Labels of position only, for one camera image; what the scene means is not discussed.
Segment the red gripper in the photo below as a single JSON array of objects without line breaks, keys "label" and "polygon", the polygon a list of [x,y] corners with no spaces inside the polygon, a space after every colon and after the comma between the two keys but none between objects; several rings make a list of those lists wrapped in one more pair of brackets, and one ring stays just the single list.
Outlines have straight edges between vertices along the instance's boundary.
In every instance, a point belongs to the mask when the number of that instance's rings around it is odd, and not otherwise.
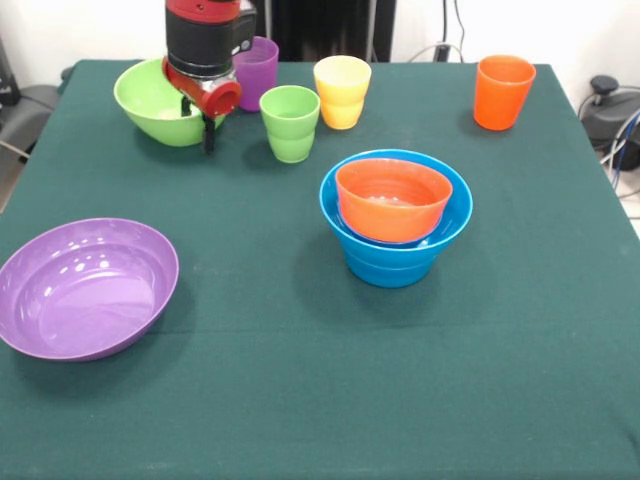
[{"label": "red gripper", "polygon": [[202,147],[207,155],[211,154],[216,139],[214,117],[231,113],[239,105],[242,96],[242,87],[234,69],[213,77],[195,77],[174,68],[165,57],[162,71],[168,82],[185,96],[181,99],[181,116],[192,115],[192,104],[204,114]]}]

